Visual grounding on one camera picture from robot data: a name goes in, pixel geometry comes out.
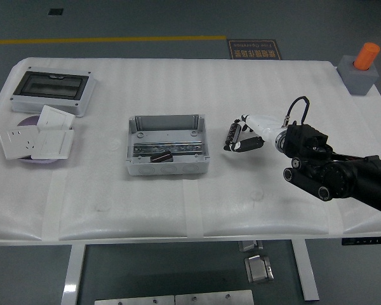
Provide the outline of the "white and black robot right hand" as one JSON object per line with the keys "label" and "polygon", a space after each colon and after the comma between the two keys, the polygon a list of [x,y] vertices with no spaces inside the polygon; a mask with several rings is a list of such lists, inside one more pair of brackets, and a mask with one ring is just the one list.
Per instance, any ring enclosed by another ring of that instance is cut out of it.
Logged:
{"label": "white and black robot right hand", "polygon": [[[242,132],[254,133],[254,137],[239,140]],[[229,128],[224,150],[242,153],[261,148],[266,142],[283,153],[286,127],[280,120],[267,115],[245,114],[235,119]]]}

